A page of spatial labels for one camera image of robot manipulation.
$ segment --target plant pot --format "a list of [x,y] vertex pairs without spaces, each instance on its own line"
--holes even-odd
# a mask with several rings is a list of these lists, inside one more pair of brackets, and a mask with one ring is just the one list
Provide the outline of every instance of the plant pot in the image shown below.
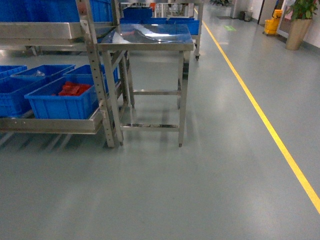
[[312,19],[296,19],[291,23],[286,49],[298,50],[300,48],[311,22]]

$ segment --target blue plastic crate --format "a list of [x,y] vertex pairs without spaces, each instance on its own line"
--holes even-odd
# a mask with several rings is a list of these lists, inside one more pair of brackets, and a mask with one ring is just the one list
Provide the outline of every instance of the blue plastic crate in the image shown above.
[[125,19],[143,20],[152,17],[151,7],[127,7],[123,9]]
[[[103,73],[103,76],[104,76],[104,85],[106,87],[106,92],[109,92],[108,84],[107,84],[107,78],[106,78],[106,72],[105,72],[105,68],[104,68],[103,65],[101,66],[101,70],[102,70],[102,73]],[[71,71],[65,73],[64,76],[66,78],[70,78],[70,79],[73,79],[73,78],[75,78],[75,79],[77,79],[77,78],[88,78],[88,77],[92,78],[92,72],[91,72],[90,65],[83,65],[81,67],[78,67],[78,68],[76,68],[74,70],[71,70]],[[117,83],[119,81],[118,68],[116,68],[113,71],[113,77],[114,77],[114,82]]]
[[[80,96],[58,96],[66,81],[90,84]],[[98,108],[98,98],[92,77],[59,78],[27,95],[37,119],[88,119]]]
[[168,24],[186,24],[188,26],[189,32],[191,35],[198,35],[199,33],[199,20],[194,20],[194,18],[179,18],[171,17],[168,21]]
[[43,73],[46,79],[46,83],[61,78],[66,72],[74,69],[76,65],[64,64],[64,65],[41,65],[35,68],[22,71],[20,73],[12,75],[15,78],[22,79],[34,79],[42,77],[39,73]]
[[25,0],[0,0],[0,22],[28,22]]
[[152,17],[148,19],[143,19],[142,24],[166,24],[167,18],[165,17]]
[[194,17],[170,17],[168,19],[168,22],[172,22],[172,21],[194,21],[195,18]]
[[0,79],[9,77],[12,74],[20,73],[27,69],[24,65],[0,65]]
[[120,24],[141,24],[140,19],[120,18]]
[[7,77],[0,80],[0,117],[16,118],[31,109],[24,95],[46,84],[44,77],[21,79]]
[[24,0],[28,22],[49,22],[41,0]]
[[[79,22],[79,14],[75,0],[26,0],[31,4],[31,14],[38,22]],[[110,0],[90,0],[92,17],[95,22],[112,22],[112,7]]]

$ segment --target yellow mop bucket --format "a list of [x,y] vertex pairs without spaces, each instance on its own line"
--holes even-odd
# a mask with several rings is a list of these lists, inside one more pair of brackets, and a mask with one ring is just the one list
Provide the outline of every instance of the yellow mop bucket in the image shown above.
[[275,35],[282,15],[282,10],[276,9],[273,12],[272,19],[265,20],[264,34]]

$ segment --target table top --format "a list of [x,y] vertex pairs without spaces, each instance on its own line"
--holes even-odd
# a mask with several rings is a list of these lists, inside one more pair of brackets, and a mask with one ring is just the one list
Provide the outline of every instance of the table top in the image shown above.
[[201,4],[204,3],[204,0],[118,0],[122,4]]
[[192,51],[185,24],[120,24],[98,44],[100,51]]

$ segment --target metal frame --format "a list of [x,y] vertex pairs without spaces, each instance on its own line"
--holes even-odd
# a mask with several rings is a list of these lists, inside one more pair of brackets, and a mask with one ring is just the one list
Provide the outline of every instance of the metal frame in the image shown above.
[[[188,71],[191,46],[188,45],[172,45],[166,49],[150,49],[144,50],[167,50],[179,51],[179,79],[178,88],[174,91],[165,90],[140,90],[133,91],[133,81],[130,65],[131,49],[112,49],[107,48],[103,44],[97,43],[97,30],[92,18],[90,0],[75,0],[80,23],[0,23],[0,45],[8,46],[53,46],[56,48],[67,49],[85,49],[88,53],[88,59],[94,80],[94,86],[97,92],[99,109],[97,109],[89,119],[35,119],[32,112],[28,112],[21,118],[0,118],[0,132],[8,132],[8,134],[0,139],[6,141],[8,136],[12,136],[14,132],[18,133],[50,133],[50,134],[67,134],[66,139],[71,134],[96,134],[101,126],[104,128],[106,142],[109,147],[114,147],[116,141],[123,144],[122,131],[170,131],[179,132],[179,146],[183,144],[185,116],[186,116],[186,100],[188,88]],[[166,1],[145,1],[146,3],[197,3],[199,6],[202,0],[166,0]],[[99,25],[101,30],[111,25],[119,25],[120,11],[118,0],[111,1],[113,23],[105,23],[105,26]],[[197,49],[196,57],[199,57],[200,35],[196,39]],[[107,75],[107,83],[109,94],[105,91],[105,83],[102,74],[102,65],[99,55],[102,51],[105,72]],[[115,84],[113,70],[119,65],[120,83]],[[123,105],[121,110],[118,108],[118,98],[122,94]],[[134,95],[177,95],[178,108],[180,109],[179,126],[177,125],[147,125],[147,124],[126,124],[121,125],[120,119],[128,106],[129,99],[132,108],[135,107]]]
[[[35,119],[32,111],[20,118],[0,118],[0,132],[9,132],[1,140],[14,132],[18,133],[54,133],[54,134],[96,134],[101,126],[104,128],[106,142],[109,147],[116,143],[113,127],[113,112],[109,96],[105,91],[102,65],[97,47],[97,34],[107,34],[113,22],[94,23],[90,0],[75,0],[80,23],[0,23],[0,45],[8,46],[53,46],[56,48],[76,49],[85,47],[97,92],[99,109],[89,119]],[[112,68],[121,65],[124,52],[115,52]],[[122,94],[124,106],[127,104],[127,89],[121,80],[114,87],[115,97]]]
[[[187,92],[188,92],[188,76],[189,76],[189,61],[190,61],[190,51],[194,48],[193,43],[169,43],[169,44],[149,44],[149,43],[130,43],[130,44],[117,44],[117,43],[98,43],[98,49],[102,51],[103,63],[105,67],[105,72],[107,74],[107,84],[109,87],[109,95],[111,107],[113,110],[114,125],[116,129],[116,136],[120,144],[123,144],[124,137],[123,131],[169,131],[178,132],[178,144],[179,147],[182,146],[184,142],[184,132],[185,132],[185,119],[186,119],[186,106],[187,106]],[[113,59],[115,56],[120,56],[119,54],[111,56],[111,50],[113,51],[127,51],[127,50],[137,50],[137,51],[178,51],[178,83],[177,90],[133,90],[133,81],[131,75],[129,52],[125,56],[125,62],[123,63],[124,75],[123,80],[125,85],[129,88],[129,96],[132,108],[135,107],[134,95],[176,95],[177,96],[177,106],[179,109],[179,125],[168,125],[168,124],[121,124],[121,114],[118,109],[117,96],[115,94],[115,84],[113,80]]]

